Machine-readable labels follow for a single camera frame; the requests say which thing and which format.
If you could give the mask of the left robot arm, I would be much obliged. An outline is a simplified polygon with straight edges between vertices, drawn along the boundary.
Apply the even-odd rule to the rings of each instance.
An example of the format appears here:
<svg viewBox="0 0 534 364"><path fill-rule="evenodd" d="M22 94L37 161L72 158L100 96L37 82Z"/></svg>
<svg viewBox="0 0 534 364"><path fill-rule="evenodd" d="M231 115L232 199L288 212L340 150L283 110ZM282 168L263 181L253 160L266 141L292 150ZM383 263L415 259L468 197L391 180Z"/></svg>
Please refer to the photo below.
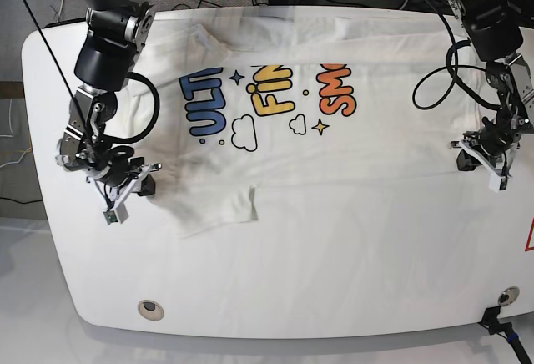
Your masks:
<svg viewBox="0 0 534 364"><path fill-rule="evenodd" d="M480 106L495 112L483 118L481 128L466 131L452 146L459 149L457 168L471 172L485 167L498 180L510 176L512 153L522 135L533 132L532 71L519 49L524 43L521 23L533 22L533 0L447 0L466 31L467 38L454 42L446 54L444 69L452 83ZM493 104L483 99L459 77L457 54L471 47L484 63L486 82L498 97Z"/></svg>

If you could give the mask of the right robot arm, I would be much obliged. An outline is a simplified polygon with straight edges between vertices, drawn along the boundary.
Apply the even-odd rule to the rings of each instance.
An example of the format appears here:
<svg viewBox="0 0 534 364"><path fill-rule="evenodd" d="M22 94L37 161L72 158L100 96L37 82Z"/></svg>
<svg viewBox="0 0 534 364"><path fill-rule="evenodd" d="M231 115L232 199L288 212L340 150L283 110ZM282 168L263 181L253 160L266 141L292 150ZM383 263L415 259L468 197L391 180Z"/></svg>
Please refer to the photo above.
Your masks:
<svg viewBox="0 0 534 364"><path fill-rule="evenodd" d="M71 98L68 124L58 142L57 164L68 172L83 171L113 217L135 193L155 192L151 166L134 155L134 144L146 138L159 118L160 97L150 80L134 72L154 20L150 0L85 0L88 31L74 68L81 81ZM117 94L129 81L149 89L154 108L146 127L127 138L107 135L106 124L117 113Z"/></svg>

